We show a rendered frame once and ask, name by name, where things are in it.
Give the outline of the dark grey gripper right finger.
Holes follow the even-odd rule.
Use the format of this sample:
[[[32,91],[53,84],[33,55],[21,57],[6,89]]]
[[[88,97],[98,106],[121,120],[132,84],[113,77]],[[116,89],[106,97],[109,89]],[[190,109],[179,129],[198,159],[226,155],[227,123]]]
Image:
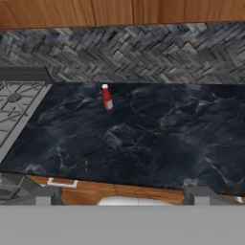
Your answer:
[[[183,190],[184,205],[211,206],[211,205],[237,205],[234,199],[219,196],[206,187],[186,187]]]

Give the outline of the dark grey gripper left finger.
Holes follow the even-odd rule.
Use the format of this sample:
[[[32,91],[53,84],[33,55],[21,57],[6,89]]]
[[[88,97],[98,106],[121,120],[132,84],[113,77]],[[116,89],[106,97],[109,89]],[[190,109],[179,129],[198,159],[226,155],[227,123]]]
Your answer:
[[[8,201],[9,206],[60,206],[62,189],[55,187],[39,187],[30,194]]]

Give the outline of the grey oven front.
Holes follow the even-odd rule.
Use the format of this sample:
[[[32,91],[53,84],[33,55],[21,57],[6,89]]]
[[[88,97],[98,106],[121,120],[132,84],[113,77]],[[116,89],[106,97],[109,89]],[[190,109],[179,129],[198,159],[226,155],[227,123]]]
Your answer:
[[[0,172],[0,204],[25,197],[37,187],[38,184],[25,175]]]

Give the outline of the wooden drawer front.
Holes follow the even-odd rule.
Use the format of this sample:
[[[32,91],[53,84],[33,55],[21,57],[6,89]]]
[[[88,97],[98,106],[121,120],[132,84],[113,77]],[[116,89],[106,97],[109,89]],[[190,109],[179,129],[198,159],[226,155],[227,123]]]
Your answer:
[[[115,192],[118,196],[155,199],[172,205],[182,205],[184,201],[183,192],[172,189],[154,189],[116,185]]]
[[[50,177],[31,176],[40,186],[48,187]],[[57,183],[72,184],[75,180],[54,178]],[[104,197],[115,196],[115,186],[102,183],[78,181],[76,189],[62,188],[62,201],[66,205],[97,205]]]

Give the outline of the white rounded object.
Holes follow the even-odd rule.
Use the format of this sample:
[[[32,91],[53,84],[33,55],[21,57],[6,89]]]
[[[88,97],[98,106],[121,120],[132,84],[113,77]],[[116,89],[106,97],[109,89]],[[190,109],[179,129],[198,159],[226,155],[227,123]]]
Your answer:
[[[99,206],[169,206],[168,202],[154,199],[112,196],[104,197]]]

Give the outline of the grey hob with grates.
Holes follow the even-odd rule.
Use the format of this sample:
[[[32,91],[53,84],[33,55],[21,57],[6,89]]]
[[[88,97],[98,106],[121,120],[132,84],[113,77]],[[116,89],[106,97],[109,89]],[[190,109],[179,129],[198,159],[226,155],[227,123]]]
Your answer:
[[[52,84],[46,66],[0,65],[0,163]]]

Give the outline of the red bottle with white cap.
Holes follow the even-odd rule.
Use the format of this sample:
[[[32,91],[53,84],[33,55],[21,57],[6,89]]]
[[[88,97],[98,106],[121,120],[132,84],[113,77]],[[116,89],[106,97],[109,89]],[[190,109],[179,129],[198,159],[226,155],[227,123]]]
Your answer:
[[[113,108],[113,101],[107,84],[101,86],[104,108],[109,111]]]

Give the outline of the wooden wall cupboard door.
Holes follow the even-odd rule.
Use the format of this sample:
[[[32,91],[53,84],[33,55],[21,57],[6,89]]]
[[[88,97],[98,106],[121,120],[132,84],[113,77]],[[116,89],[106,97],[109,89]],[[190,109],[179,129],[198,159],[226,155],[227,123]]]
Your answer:
[[[94,25],[91,0],[0,0],[0,29]]]
[[[133,23],[132,0],[92,0],[98,26],[129,25]]]
[[[245,0],[133,0],[135,24],[245,21]]]

